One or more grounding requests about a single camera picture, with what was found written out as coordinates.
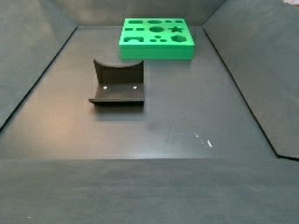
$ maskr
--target gray floor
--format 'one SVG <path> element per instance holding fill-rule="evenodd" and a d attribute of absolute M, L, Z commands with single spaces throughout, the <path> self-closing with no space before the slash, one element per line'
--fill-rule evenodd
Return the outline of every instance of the gray floor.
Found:
<path fill-rule="evenodd" d="M 275 155 L 200 27 L 194 60 L 144 62 L 144 107 L 96 108 L 92 60 L 123 65 L 120 27 L 80 27 L 0 133 L 0 158 Z"/>
<path fill-rule="evenodd" d="M 0 221 L 294 224 L 299 166 L 226 159 L 1 160 Z"/>
<path fill-rule="evenodd" d="M 92 60 L 124 63 L 119 32 L 79 28 L 0 133 L 0 223 L 296 223 L 298 162 L 275 158 L 200 27 L 194 61 L 146 62 L 144 109 L 88 103 Z"/>

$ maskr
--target green foam block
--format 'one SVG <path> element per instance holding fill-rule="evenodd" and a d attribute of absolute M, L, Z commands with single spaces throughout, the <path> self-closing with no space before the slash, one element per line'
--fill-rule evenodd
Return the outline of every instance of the green foam block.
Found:
<path fill-rule="evenodd" d="M 123 60 L 191 60 L 194 41 L 183 18 L 127 18 L 119 39 Z"/>

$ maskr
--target scratch mark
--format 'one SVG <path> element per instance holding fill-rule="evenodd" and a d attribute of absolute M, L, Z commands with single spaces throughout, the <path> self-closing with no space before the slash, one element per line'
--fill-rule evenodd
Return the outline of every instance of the scratch mark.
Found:
<path fill-rule="evenodd" d="M 210 147 L 212 148 L 212 145 L 211 145 L 211 141 L 208 140 L 208 145 L 210 145 Z"/>

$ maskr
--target cutout hole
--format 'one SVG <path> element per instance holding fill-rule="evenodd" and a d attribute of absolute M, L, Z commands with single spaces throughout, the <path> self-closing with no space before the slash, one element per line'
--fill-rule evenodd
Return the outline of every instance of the cutout hole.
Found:
<path fill-rule="evenodd" d="M 160 26 L 154 26 L 154 27 L 150 28 L 151 32 L 162 32 L 163 30 L 164 30 L 164 28 L 160 27 Z"/>
<path fill-rule="evenodd" d="M 151 25 L 156 25 L 156 24 L 160 24 L 163 21 L 160 20 L 148 20 L 147 23 L 151 24 Z"/>
<path fill-rule="evenodd" d="M 125 42 L 144 42 L 144 38 L 139 38 L 139 37 L 128 37 L 124 39 Z"/>
<path fill-rule="evenodd" d="M 172 41 L 182 43 L 182 42 L 187 41 L 187 38 L 184 36 L 176 35 L 176 36 L 172 36 Z"/>
<path fill-rule="evenodd" d="M 140 25 L 143 23 L 143 20 L 129 20 L 128 23 L 131 25 Z"/>

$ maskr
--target curved black bracket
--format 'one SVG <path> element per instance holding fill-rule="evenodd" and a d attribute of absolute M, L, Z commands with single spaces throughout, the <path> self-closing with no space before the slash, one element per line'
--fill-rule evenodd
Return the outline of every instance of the curved black bracket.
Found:
<path fill-rule="evenodd" d="M 97 92 L 93 104 L 144 103 L 144 62 L 132 66 L 108 66 L 93 60 Z"/>

